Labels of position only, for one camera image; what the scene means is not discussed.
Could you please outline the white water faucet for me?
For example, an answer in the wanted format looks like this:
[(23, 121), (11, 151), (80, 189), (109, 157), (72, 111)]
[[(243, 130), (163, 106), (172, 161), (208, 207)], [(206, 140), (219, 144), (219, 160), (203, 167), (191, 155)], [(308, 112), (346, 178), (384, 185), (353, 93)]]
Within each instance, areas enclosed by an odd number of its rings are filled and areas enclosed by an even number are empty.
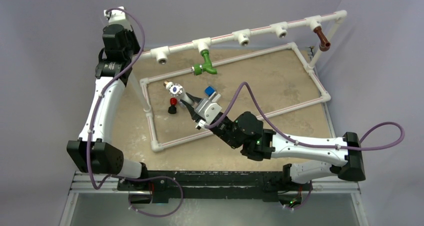
[(179, 83), (172, 81), (164, 81), (163, 85), (169, 92), (172, 98), (176, 98), (177, 101), (182, 104), (183, 102), (188, 103), (190, 106), (194, 106), (195, 102), (189, 97), (186, 90)]

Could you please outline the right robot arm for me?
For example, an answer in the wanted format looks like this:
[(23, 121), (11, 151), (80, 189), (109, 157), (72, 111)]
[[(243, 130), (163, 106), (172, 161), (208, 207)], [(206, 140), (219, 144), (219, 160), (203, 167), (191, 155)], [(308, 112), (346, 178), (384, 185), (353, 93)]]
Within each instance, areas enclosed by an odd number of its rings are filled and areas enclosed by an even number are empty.
[(304, 163), (283, 166), (280, 182), (288, 190), (314, 179), (337, 176), (349, 182), (366, 179), (361, 143), (354, 132), (342, 137), (316, 138), (281, 135), (264, 127), (263, 121), (245, 111), (235, 120), (223, 116), (221, 106), (209, 98), (186, 94), (181, 99), (196, 123), (195, 128), (211, 131), (232, 149), (253, 161), (279, 158), (306, 159)]

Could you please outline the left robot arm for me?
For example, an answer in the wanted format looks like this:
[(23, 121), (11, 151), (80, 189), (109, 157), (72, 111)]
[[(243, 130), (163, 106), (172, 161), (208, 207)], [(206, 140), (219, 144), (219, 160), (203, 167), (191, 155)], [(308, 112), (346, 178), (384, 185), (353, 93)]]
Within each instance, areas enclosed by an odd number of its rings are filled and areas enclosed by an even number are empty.
[(140, 45), (133, 27), (118, 23), (103, 28), (102, 41), (89, 115), (77, 139), (68, 141), (66, 151), (81, 172), (130, 178), (130, 185), (142, 191), (149, 185), (149, 177), (143, 173), (145, 164), (125, 158), (112, 145), (115, 114)]

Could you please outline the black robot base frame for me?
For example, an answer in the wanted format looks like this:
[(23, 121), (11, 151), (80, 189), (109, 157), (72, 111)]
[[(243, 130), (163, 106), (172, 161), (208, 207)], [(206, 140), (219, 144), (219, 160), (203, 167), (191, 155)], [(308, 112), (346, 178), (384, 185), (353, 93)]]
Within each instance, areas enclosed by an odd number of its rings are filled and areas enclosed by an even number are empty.
[(291, 181), (289, 171), (170, 171), (148, 170), (141, 179), (125, 179), (118, 191), (152, 193), (152, 202), (170, 199), (262, 200), (267, 203), (299, 205), (311, 182)]

